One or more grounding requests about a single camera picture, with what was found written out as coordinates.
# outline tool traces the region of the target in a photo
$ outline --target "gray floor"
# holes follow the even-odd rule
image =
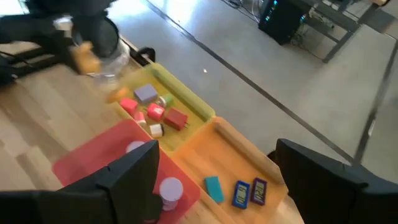
[[[221,1],[151,2],[354,156],[394,39],[363,26],[336,58],[324,64],[301,49],[279,46],[256,23]],[[135,45],[155,48],[159,63],[264,153],[273,150],[278,138],[287,138],[345,161],[143,2],[119,0],[111,10],[111,17]],[[323,52],[330,47],[323,39],[317,37],[316,41],[319,43],[312,50]],[[365,156],[367,167],[398,182],[398,166],[393,159],[379,156],[369,160],[368,155],[370,152]]]

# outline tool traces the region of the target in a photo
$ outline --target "yellow tray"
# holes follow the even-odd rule
[[[180,80],[175,78],[163,66],[153,63],[132,74],[129,74],[121,79],[121,85],[126,86],[131,90],[128,97],[134,98],[134,90],[143,85],[150,83],[158,92],[158,95],[171,93],[174,96],[173,105],[170,108],[176,108],[182,113],[188,115],[186,127],[177,131],[170,126],[164,125],[165,135],[158,138],[160,147],[167,153],[176,150],[182,143],[184,143],[196,130],[202,127],[207,121],[215,116],[215,111],[207,105],[202,99],[196,96],[189,88],[187,88]],[[118,103],[113,103],[116,111],[123,118],[131,118],[131,116],[121,108]],[[139,111],[144,112],[147,105],[140,105]],[[149,119],[146,115],[147,126],[144,128],[149,133],[148,126],[159,123]]]
[[[287,195],[279,167],[223,118],[215,117],[197,131],[172,155],[172,160],[203,191],[205,177],[218,176],[225,201],[216,204],[207,194],[200,200],[220,220],[231,217],[237,224],[269,223]],[[232,206],[236,182],[249,183],[251,191],[256,177],[267,181],[266,204],[249,202],[245,210]]]

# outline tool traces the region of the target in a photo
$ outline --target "wooden table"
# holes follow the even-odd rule
[[[14,52],[30,46],[0,45]],[[129,71],[140,66],[131,62]],[[52,164],[77,146],[114,126],[122,118],[104,104],[91,77],[57,65],[0,88],[0,190],[62,187]],[[201,198],[180,223],[233,223],[217,217]],[[303,223],[288,197],[273,223]]]

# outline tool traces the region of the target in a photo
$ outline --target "purple package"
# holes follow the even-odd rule
[[[265,205],[266,203],[266,191],[267,182],[260,178],[255,178],[253,181],[253,187],[251,189],[250,201],[259,205]]]
[[[157,92],[151,84],[147,84],[134,90],[134,96],[140,103],[147,104],[157,98]]]

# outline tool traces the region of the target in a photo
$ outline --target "pink block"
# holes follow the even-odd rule
[[[136,111],[138,103],[135,100],[130,98],[123,98],[120,101],[120,106],[129,113],[129,115],[134,116],[134,112]]]

